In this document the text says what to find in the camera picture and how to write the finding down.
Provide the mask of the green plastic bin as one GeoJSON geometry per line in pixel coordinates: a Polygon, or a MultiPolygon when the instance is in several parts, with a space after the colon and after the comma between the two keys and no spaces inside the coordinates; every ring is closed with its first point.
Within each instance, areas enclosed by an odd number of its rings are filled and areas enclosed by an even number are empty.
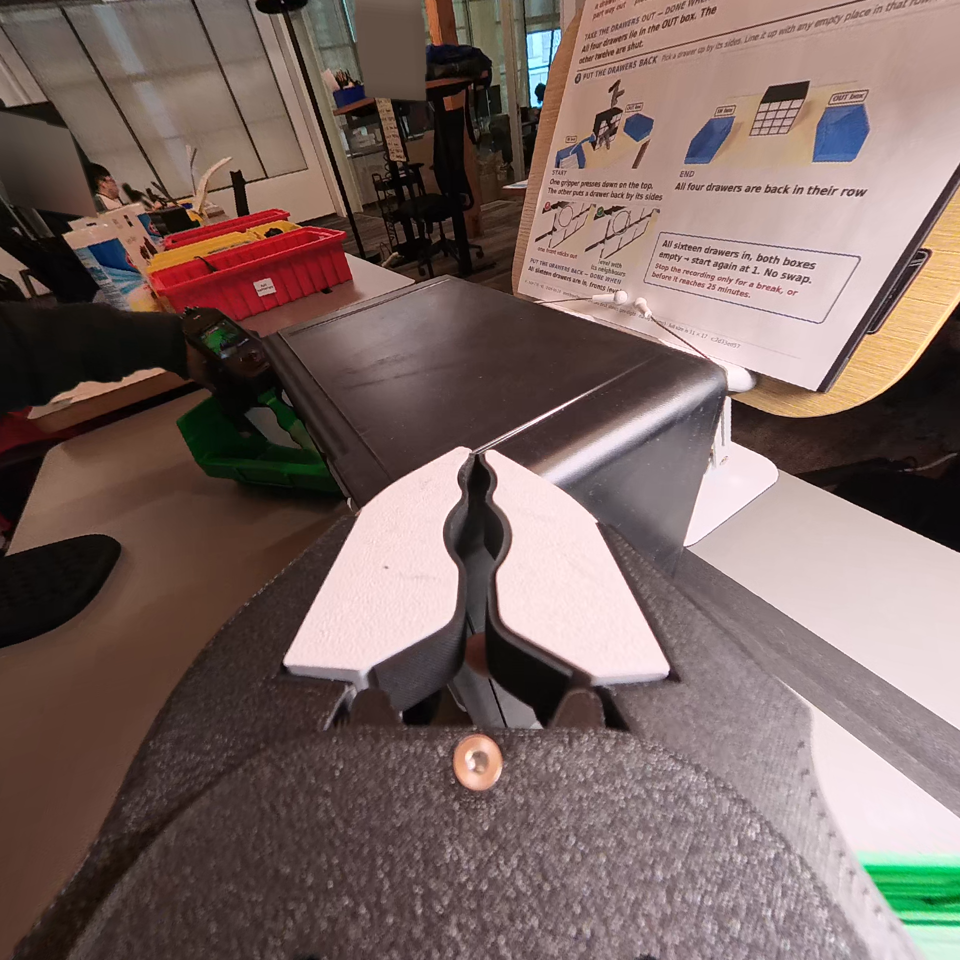
{"type": "Polygon", "coordinates": [[[321,455],[271,442],[255,426],[243,432],[210,397],[180,416],[176,425],[187,449],[208,476],[248,486],[340,496],[321,455]]]}
{"type": "Polygon", "coordinates": [[[959,957],[959,856],[859,853],[924,958],[959,957]]]}

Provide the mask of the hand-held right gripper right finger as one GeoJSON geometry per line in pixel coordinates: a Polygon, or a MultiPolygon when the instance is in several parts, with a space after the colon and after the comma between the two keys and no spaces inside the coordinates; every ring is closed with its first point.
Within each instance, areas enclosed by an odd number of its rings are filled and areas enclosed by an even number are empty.
{"type": "Polygon", "coordinates": [[[595,518],[495,450],[486,505],[502,532],[486,598],[492,677],[535,714],[571,688],[665,679],[670,665],[595,518]]]}

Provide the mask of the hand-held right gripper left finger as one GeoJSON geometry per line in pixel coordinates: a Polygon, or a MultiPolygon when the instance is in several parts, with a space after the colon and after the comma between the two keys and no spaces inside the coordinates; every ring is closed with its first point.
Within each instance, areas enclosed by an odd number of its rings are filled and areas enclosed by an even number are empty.
{"type": "Polygon", "coordinates": [[[456,546],[473,464],[455,447],[359,511],[283,658],[290,673],[384,691],[396,710],[454,677],[467,629],[456,546]]]}

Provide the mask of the person's left forearm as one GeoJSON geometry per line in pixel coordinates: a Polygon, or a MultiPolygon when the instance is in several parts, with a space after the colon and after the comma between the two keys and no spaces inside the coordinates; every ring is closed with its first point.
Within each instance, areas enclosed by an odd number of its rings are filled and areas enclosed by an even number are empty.
{"type": "Polygon", "coordinates": [[[181,320],[99,303],[1,304],[1,414],[41,406],[84,382],[162,369],[190,378],[181,320]]]}

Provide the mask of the black drawer cabinet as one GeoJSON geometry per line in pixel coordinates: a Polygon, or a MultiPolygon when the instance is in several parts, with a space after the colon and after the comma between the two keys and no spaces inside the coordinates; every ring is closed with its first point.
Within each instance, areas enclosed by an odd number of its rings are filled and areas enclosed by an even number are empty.
{"type": "Polygon", "coordinates": [[[355,506],[453,448],[494,448],[676,569],[726,395],[714,363],[450,277],[264,347],[355,506]]]}

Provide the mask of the wooden topped table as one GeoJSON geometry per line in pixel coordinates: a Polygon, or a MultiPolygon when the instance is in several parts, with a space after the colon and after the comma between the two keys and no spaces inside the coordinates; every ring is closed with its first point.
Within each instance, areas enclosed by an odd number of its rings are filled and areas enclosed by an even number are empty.
{"type": "MultiPolygon", "coordinates": [[[[326,316],[349,306],[411,285],[413,280],[392,270],[348,255],[352,278],[329,293],[310,294],[242,321],[261,336],[326,316]]],[[[114,414],[138,402],[164,397],[176,390],[196,390],[191,381],[159,368],[138,371],[112,383],[84,382],[28,414],[11,416],[11,425],[26,430],[28,441],[52,439],[66,430],[114,414]]]]}

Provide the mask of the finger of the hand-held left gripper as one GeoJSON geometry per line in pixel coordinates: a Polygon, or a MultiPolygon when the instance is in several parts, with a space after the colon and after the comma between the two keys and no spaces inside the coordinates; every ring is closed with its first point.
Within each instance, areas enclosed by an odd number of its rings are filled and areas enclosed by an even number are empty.
{"type": "Polygon", "coordinates": [[[295,447],[294,438],[282,427],[275,412],[264,406],[254,406],[246,411],[246,419],[270,444],[279,447],[295,447]]]}

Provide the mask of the black floor stand pole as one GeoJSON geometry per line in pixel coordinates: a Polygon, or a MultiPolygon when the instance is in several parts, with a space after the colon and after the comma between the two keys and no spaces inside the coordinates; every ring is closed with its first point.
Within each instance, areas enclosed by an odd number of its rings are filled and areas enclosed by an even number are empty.
{"type": "Polygon", "coordinates": [[[347,188],[339,165],[340,155],[343,151],[341,148],[334,146],[328,129],[327,119],[332,118],[332,114],[328,108],[321,105],[321,98],[314,85],[313,72],[308,64],[305,47],[302,44],[302,38],[306,38],[306,26],[301,11],[306,5],[306,1],[255,1],[253,3],[258,14],[273,19],[273,31],[276,34],[280,52],[288,62],[287,68],[294,84],[296,96],[305,99],[305,102],[309,105],[309,111],[312,115],[310,137],[313,140],[317,137],[321,138],[322,148],[315,146],[315,150],[320,163],[323,165],[325,181],[328,184],[334,183],[336,185],[339,199],[335,200],[334,204],[337,211],[349,223],[357,248],[357,255],[359,258],[368,261],[369,258],[354,216],[352,195],[347,188]]]}

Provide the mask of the black sheet clip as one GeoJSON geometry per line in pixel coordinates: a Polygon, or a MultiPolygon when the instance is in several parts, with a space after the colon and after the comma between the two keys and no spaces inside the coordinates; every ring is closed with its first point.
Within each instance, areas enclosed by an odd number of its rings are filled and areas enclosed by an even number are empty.
{"type": "Polygon", "coordinates": [[[919,247],[916,249],[902,270],[896,276],[892,286],[883,295],[873,313],[870,322],[865,328],[865,335],[872,335],[880,331],[891,311],[901,300],[906,290],[917,277],[918,273],[927,264],[931,257],[931,249],[919,247]]]}

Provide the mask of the black office chair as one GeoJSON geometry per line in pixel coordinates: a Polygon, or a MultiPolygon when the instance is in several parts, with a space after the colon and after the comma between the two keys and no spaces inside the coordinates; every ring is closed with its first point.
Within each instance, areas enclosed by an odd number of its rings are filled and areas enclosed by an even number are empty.
{"type": "Polygon", "coordinates": [[[465,140],[472,136],[469,103],[446,106],[446,100],[465,94],[475,85],[472,78],[444,78],[427,84],[427,102],[433,113],[433,170],[438,190],[402,201],[396,220],[412,220],[420,235],[409,248],[418,272],[434,277],[432,259],[437,255],[453,258],[457,275],[468,278],[487,270],[494,262],[474,266],[472,252],[484,257],[481,246],[467,235],[465,215],[476,205],[474,191],[465,166],[465,140]]]}

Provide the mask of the light desk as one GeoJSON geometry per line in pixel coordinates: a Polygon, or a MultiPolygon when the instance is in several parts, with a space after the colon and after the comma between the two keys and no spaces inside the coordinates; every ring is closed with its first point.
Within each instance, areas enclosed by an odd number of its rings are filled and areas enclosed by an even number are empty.
{"type": "MultiPolygon", "coordinates": [[[[102,533],[102,592],[2,652],[2,958],[76,871],[199,651],[346,507],[204,475],[198,393],[52,449],[11,552],[102,533]]],[[[707,565],[958,727],[958,553],[787,474],[693,546],[707,565]]]]}

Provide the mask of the red bin white label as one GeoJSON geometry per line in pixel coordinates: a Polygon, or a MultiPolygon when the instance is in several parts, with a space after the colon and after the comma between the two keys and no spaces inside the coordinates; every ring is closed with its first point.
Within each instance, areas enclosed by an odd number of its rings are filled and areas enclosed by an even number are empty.
{"type": "Polygon", "coordinates": [[[209,307],[241,321],[350,281],[345,238],[339,230],[301,227],[194,255],[155,272],[150,285],[177,313],[209,307]]]}

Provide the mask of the red plastic bin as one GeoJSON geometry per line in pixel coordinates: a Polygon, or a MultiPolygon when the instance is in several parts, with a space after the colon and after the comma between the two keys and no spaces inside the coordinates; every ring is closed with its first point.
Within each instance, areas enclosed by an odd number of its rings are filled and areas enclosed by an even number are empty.
{"type": "Polygon", "coordinates": [[[277,222],[290,223],[290,213],[286,210],[273,208],[221,222],[210,222],[204,225],[195,224],[189,229],[169,234],[163,240],[164,251],[195,244],[215,236],[243,233],[277,222]]]}

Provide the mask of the white curved object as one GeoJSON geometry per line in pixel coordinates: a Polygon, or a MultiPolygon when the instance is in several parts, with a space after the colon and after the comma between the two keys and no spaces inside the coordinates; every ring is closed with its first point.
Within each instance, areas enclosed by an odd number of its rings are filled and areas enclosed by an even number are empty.
{"type": "Polygon", "coordinates": [[[193,194],[190,200],[191,211],[195,214],[200,221],[203,221],[205,218],[205,205],[207,202],[207,197],[209,194],[210,181],[212,180],[214,174],[216,174],[220,169],[229,164],[233,158],[227,156],[214,163],[206,169],[202,174],[199,181],[195,177],[195,162],[198,154],[198,148],[193,147],[190,144],[185,145],[187,164],[188,164],[188,173],[190,176],[190,183],[193,187],[193,194]]]}

